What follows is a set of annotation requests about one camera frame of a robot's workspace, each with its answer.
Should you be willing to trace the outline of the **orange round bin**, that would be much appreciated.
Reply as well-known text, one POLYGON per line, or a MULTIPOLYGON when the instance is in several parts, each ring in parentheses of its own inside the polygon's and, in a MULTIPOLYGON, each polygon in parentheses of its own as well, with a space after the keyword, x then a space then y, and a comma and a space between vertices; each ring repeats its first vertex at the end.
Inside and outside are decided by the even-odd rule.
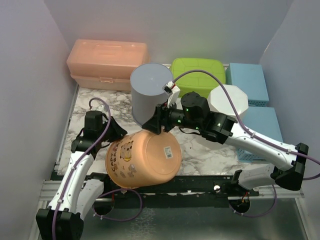
POLYGON ((182 151, 174 135, 141 130, 110 145, 105 168, 116 185, 136 189, 170 181, 181 163, 182 151))

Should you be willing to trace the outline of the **blue-grey round bin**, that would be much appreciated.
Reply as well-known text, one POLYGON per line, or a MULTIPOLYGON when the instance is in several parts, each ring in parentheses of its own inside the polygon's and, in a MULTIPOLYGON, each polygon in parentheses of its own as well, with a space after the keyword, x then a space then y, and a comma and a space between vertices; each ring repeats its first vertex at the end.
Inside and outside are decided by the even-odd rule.
POLYGON ((173 80, 170 69, 160 63, 146 63, 130 76, 132 117, 142 126, 154 114, 158 104, 168 100, 164 86, 173 80))

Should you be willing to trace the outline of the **green plastic tray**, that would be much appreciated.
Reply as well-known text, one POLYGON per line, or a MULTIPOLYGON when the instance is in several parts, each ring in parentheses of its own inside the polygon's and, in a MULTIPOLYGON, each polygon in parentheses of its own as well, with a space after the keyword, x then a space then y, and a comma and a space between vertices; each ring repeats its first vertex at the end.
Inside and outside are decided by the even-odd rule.
MULTIPOLYGON (((170 70, 174 78, 190 70, 203 70, 211 73, 220 80, 222 84, 226 83, 226 73, 223 64, 216 59, 205 58, 176 58, 170 70)), ((219 84, 209 75, 202 72, 192 72, 181 77, 176 85, 180 88, 179 97, 196 92, 200 96, 207 98, 209 93, 219 84)))

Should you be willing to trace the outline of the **large blue perforated basket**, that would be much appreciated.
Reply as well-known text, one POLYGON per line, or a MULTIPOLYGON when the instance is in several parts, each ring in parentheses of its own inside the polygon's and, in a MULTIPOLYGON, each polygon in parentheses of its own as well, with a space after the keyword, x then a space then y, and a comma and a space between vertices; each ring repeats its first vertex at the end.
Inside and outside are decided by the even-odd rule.
POLYGON ((225 75, 228 85, 237 86, 247 95, 249 106, 267 106, 269 95, 261 65, 230 63, 225 75))

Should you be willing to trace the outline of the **small blue perforated basket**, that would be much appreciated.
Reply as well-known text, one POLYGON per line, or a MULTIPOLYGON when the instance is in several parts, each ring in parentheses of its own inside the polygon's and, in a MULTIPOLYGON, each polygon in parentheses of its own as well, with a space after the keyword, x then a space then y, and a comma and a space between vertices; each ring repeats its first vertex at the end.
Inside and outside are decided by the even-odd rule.
MULTIPOLYGON (((249 106, 242 122, 250 129, 257 130, 259 133, 283 141, 276 111, 273 107, 249 106)), ((237 158, 242 163, 267 164, 262 157, 248 152, 242 148, 236 149, 237 158)))

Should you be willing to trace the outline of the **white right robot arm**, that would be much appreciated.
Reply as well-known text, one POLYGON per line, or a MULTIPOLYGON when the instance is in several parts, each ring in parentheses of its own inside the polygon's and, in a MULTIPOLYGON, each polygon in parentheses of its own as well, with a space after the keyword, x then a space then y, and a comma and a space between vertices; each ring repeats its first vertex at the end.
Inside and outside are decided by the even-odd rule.
POLYGON ((195 92, 185 94, 180 102, 181 109, 176 104, 158 104, 142 128, 157 135, 174 127, 197 130, 207 141, 241 148, 266 160, 267 165, 234 173, 229 189, 236 196, 274 184, 291 191, 301 189, 309 151, 306 144, 291 145, 250 133, 233 117, 211 111, 207 99, 195 92))

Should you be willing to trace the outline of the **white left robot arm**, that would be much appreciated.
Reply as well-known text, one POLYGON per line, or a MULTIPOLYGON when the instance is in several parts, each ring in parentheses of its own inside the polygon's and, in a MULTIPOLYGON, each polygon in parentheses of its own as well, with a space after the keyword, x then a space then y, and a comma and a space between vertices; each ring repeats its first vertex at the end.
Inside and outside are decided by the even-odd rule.
POLYGON ((44 240, 79 240, 84 229, 84 219, 99 196, 106 197, 111 186, 104 180, 91 179, 83 183, 102 143, 112 143, 127 134, 112 116, 98 110, 85 114, 84 127, 71 143, 67 170, 56 194, 46 208, 36 214, 40 236, 44 240))

